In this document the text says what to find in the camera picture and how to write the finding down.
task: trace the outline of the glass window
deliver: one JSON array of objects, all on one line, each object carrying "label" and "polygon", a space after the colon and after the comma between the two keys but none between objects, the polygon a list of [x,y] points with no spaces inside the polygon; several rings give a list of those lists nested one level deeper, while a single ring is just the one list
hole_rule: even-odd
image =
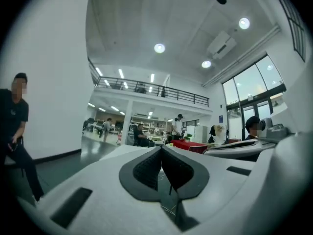
[{"label": "glass window", "polygon": [[240,100],[266,92],[266,86],[256,65],[235,76],[234,80]]},{"label": "glass window", "polygon": [[226,104],[230,105],[233,103],[237,103],[239,101],[238,94],[236,91],[236,86],[234,79],[230,79],[226,83],[223,83],[224,93],[226,98]]},{"label": "glass window", "polygon": [[270,118],[270,109],[268,101],[264,101],[258,104],[258,112],[260,119]]},{"label": "glass window", "polygon": [[228,130],[230,139],[241,139],[242,136],[242,118],[239,107],[227,111]]},{"label": "glass window", "polygon": [[[245,123],[246,123],[246,121],[247,121],[250,117],[252,117],[252,116],[255,116],[255,112],[254,112],[253,105],[248,106],[248,107],[245,107],[245,108],[244,108]],[[249,133],[248,133],[248,131],[246,130],[246,127],[245,127],[245,133],[246,133],[246,135],[245,135],[245,138],[246,138],[247,136],[249,136]]]},{"label": "glass window", "polygon": [[283,94],[282,93],[279,93],[279,94],[276,94],[274,96],[271,96],[270,97],[271,101],[272,101],[272,106],[273,106],[273,112],[280,112],[280,108],[282,107],[282,103],[284,102],[283,101]]},{"label": "glass window", "polygon": [[283,80],[276,66],[268,56],[257,62],[256,66],[259,68],[268,90],[283,84]]}]

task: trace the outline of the floor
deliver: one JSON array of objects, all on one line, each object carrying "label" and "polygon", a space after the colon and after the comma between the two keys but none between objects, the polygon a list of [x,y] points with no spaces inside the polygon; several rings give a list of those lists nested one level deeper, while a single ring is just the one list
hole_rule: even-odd
[{"label": "floor", "polygon": [[[114,151],[116,149],[114,136],[116,135],[111,135],[110,139],[108,136],[108,141],[113,143],[115,142],[115,144],[111,144],[107,142],[104,143],[102,141],[95,141],[94,139],[83,135],[81,154],[36,165],[38,178],[44,193],[49,192],[58,184],[73,176],[84,167],[99,161],[101,158]],[[28,181],[26,176],[22,177],[21,169],[9,168],[7,170],[7,179],[10,182],[12,191],[17,196],[25,199],[31,204],[34,204]],[[158,176],[158,192],[161,196],[161,205],[170,219],[174,220],[178,197],[174,190],[172,190],[171,195],[169,195],[169,190],[170,182],[165,176],[165,173],[160,171]]]}]

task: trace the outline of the metal railing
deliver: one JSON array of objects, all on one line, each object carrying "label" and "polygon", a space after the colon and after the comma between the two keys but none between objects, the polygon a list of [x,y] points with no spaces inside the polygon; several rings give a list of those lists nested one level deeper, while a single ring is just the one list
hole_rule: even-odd
[{"label": "metal railing", "polygon": [[160,96],[178,101],[185,101],[193,104],[200,104],[209,107],[209,98],[189,92],[177,90],[162,85],[145,83],[141,81],[115,78],[115,77],[98,77],[95,83],[98,88],[110,88],[114,90],[123,90],[146,95]]}]

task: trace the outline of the black slot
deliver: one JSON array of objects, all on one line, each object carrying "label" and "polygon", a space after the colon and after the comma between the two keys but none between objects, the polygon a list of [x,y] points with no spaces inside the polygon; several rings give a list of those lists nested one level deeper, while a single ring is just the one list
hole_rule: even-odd
[{"label": "black slot", "polygon": [[84,203],[90,197],[92,190],[77,189],[64,204],[51,216],[51,219],[63,228],[67,228],[75,218]]},{"label": "black slot", "polygon": [[238,173],[238,174],[241,174],[241,175],[245,175],[245,176],[249,176],[250,173],[251,173],[251,170],[238,168],[238,167],[234,167],[234,166],[230,166],[226,170],[231,171],[231,172],[235,172],[235,173]]}]

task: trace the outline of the table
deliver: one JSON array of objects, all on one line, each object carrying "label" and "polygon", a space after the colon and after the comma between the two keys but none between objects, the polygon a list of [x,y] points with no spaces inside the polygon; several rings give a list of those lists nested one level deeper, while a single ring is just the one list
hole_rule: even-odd
[{"label": "table", "polygon": [[172,140],[171,143],[180,149],[184,149],[187,151],[203,153],[207,149],[207,145],[203,143],[196,143],[196,142],[185,142],[181,140]]}]

